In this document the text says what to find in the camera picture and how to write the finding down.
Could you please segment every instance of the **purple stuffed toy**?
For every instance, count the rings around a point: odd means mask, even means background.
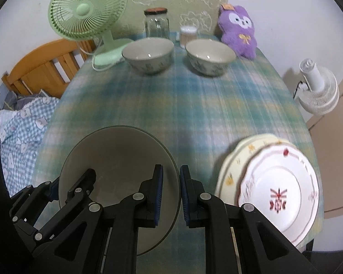
[[[218,25],[222,30],[221,41],[228,45],[237,56],[255,59],[257,41],[254,38],[254,25],[242,6],[221,6]]]

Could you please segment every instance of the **stack of plates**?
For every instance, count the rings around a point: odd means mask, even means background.
[[[225,203],[251,203],[297,246],[314,223],[319,186],[309,160],[271,134],[242,140],[220,170],[215,195]]]

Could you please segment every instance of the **table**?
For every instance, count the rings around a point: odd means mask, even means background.
[[[306,124],[286,85],[260,50],[254,61],[238,59],[227,74],[205,77],[189,65],[176,44],[175,63],[154,76],[126,63],[95,72],[85,63],[52,116],[38,154],[33,184],[54,180],[72,148],[103,127],[128,125],[159,139],[176,164],[213,193],[223,160],[250,135],[273,133],[295,144],[322,182]],[[47,208],[48,215],[57,207]],[[304,246],[323,227],[323,197]],[[188,229],[183,211],[171,233],[137,258],[137,273],[205,273],[204,230]]]

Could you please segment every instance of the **orange tag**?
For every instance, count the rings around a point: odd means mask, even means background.
[[[228,3],[224,3],[224,4],[221,4],[222,8],[224,8],[225,10],[235,10],[234,6],[231,5],[231,4],[228,4]]]

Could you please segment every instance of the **plate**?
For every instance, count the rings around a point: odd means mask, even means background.
[[[319,204],[314,168],[292,145],[270,145],[248,163],[238,203],[253,204],[297,246],[314,223]]]
[[[96,172],[90,198],[103,207],[117,204],[138,192],[152,178],[155,164],[163,165],[163,194],[159,225],[139,228],[137,254],[156,247],[171,231],[180,208],[179,172],[167,149],[149,133],[127,126],[98,130],[81,140],[70,152],[59,178],[59,204],[67,191],[88,169]]]
[[[250,139],[247,139],[245,143],[243,141],[235,148],[235,153],[231,154],[231,157],[227,157],[223,163],[227,165],[226,171],[222,174],[220,171],[219,179],[220,192],[215,194],[220,197],[222,201],[227,204],[238,206],[238,195],[240,192],[240,182],[243,178],[242,172],[246,167],[249,160],[258,153],[262,148],[272,143],[288,143],[288,140],[278,138],[272,134],[255,135]]]

